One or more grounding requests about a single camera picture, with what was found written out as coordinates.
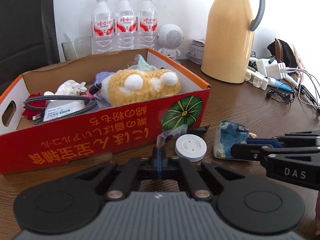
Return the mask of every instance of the gray ribbed panel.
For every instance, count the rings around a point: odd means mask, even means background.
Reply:
[[[254,236],[240,232],[217,216],[210,204],[185,192],[132,192],[109,202],[89,225],[72,233],[42,236],[27,231],[14,240],[302,240],[295,232]]]

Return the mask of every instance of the red box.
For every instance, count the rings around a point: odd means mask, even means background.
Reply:
[[[137,54],[151,65],[175,71],[181,83],[180,94],[37,126],[21,116],[23,102],[30,94],[56,91],[69,79],[90,84],[101,71],[133,65]],[[0,174],[37,170],[142,146],[155,142],[163,130],[182,123],[199,127],[210,90],[207,82],[153,49],[93,55],[25,72],[0,97]]]

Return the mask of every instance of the fuzzy yellow fabric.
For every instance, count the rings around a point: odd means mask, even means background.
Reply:
[[[180,91],[180,82],[175,86],[169,87],[163,84],[160,85],[160,90],[153,88],[150,80],[152,78],[160,79],[161,75],[166,72],[172,72],[168,69],[154,70],[150,72],[141,72],[138,70],[124,69],[119,70],[110,77],[108,83],[109,103],[112,106],[122,106],[134,102],[140,102],[155,98],[162,98],[168,95],[176,95]],[[133,91],[131,95],[127,95],[119,90],[124,87],[124,81],[132,74],[138,74],[143,79],[143,86],[141,89]]]

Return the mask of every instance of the white round disc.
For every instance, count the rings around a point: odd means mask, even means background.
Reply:
[[[198,162],[207,152],[207,145],[199,136],[185,134],[178,138],[174,150],[179,157]]]

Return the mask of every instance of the white robot figurine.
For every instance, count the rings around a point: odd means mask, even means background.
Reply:
[[[177,56],[181,55],[177,47],[181,45],[183,39],[183,32],[179,26],[165,24],[158,32],[158,42],[162,46],[158,51],[173,60],[177,60]]]

